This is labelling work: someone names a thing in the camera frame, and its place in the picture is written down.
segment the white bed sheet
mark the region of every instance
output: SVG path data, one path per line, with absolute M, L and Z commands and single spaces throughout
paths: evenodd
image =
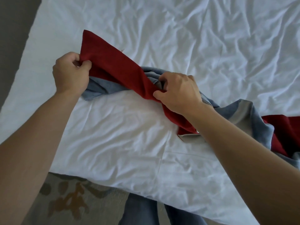
M 300 115 L 299 0 L 43 0 L 8 98 L 0 142 L 55 92 L 52 65 L 82 32 L 136 63 L 195 76 L 225 106 Z M 225 224 L 255 224 L 212 150 L 186 144 L 160 104 L 133 91 L 80 98 L 51 171 L 119 187 Z

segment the bed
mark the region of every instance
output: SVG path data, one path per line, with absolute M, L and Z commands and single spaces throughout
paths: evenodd
M 300 115 L 300 0 L 42 0 L 0 113 L 0 142 L 55 92 L 52 66 L 90 30 L 134 60 L 193 75 L 220 106 Z M 184 143 L 133 91 L 80 98 L 51 172 L 125 189 L 224 224 L 257 224 L 211 148 Z

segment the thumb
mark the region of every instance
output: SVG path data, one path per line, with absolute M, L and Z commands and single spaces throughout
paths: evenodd
M 153 96 L 154 96 L 154 98 L 156 98 L 157 100 L 163 100 L 163 98 L 164 98 L 164 93 L 163 92 L 161 92 L 161 91 L 155 91 L 155 92 L 153 92 Z
M 79 68 L 89 71 L 92 68 L 92 62 L 90 60 L 86 60 L 82 63 L 82 65 Z

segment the leg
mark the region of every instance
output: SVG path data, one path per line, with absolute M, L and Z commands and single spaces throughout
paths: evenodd
M 157 202 L 130 193 L 119 225 L 159 225 Z
M 196 214 L 165 205 L 171 225 L 207 225 L 204 219 Z

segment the floor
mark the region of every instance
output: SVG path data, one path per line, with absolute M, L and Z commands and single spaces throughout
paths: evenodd
M 0 33 L 0 108 L 4 104 L 4 101 L 9 93 L 10 87 L 13 83 L 14 76 L 16 74 L 16 71 L 19 68 L 21 56 L 28 38 L 28 33 L 30 31 L 30 27 L 33 24 L 36 11 L 41 3 L 41 0 L 2 0 L 0 5 L 0 28 L 2 30 L 2 33 Z M 71 186 L 74 186 L 76 188 L 76 183 L 78 184 L 78 180 L 74 179 L 69 176 L 64 177 L 67 179 L 62 180 L 61 177 L 57 177 L 53 174 L 49 174 L 46 182 L 44 184 L 44 188 L 41 189 L 41 192 L 39 196 L 36 198 L 36 201 L 34 205 L 32 206 L 30 212 L 28 213 L 25 221 L 23 224 L 33 225 L 33 224 L 57 224 L 57 222 L 60 220 L 60 215 L 62 215 L 64 218 L 67 216 L 70 220 L 70 224 L 74 224 L 74 215 L 75 217 L 78 216 L 76 212 L 68 211 L 67 209 L 62 209 L 64 211 L 64 214 L 58 214 L 56 213 L 55 208 L 51 208 L 51 202 L 47 202 L 47 204 L 43 204 L 43 202 L 47 201 L 49 197 L 55 197 L 56 200 L 60 200 L 62 196 L 65 194 L 61 189 L 58 189 L 57 191 L 49 191 L 49 183 L 51 183 L 53 186 L 58 186 L 60 188 L 63 188 L 66 183 L 68 182 L 67 186 L 69 185 L 69 189 L 71 189 Z M 88 184 L 87 180 L 81 180 L 82 185 L 85 189 L 87 189 L 88 193 L 90 193 L 90 197 L 87 197 L 87 202 L 90 202 L 93 197 L 97 199 L 102 199 L 105 196 L 106 201 L 103 201 L 104 204 L 102 204 L 101 211 L 102 214 L 99 213 L 99 211 L 96 211 L 95 215 L 97 215 L 97 218 L 92 218 L 92 209 L 89 208 L 90 213 L 88 213 L 87 218 L 88 220 L 92 220 L 93 224 L 95 224 L 95 219 L 100 220 L 100 224 L 116 224 L 116 221 L 119 219 L 120 216 L 122 216 L 124 204 L 126 201 L 126 197 L 128 193 L 123 192 L 121 190 L 107 190 L 107 187 L 101 187 L 101 186 L 94 186 L 91 188 L 90 185 L 94 184 Z M 94 193 L 93 191 L 95 189 L 99 189 L 100 192 Z M 114 210 L 109 210 L 109 205 L 114 205 Z M 86 208 L 82 209 L 80 212 L 82 215 L 85 214 Z M 170 224 L 167 218 L 167 214 L 164 210 L 164 207 L 162 204 L 159 204 L 158 207 L 159 211 L 159 217 L 160 217 L 160 223 L 161 225 L 168 225 Z M 106 217 L 99 218 L 99 215 L 106 215 Z M 208 224 L 216 224 L 212 221 L 209 221 Z

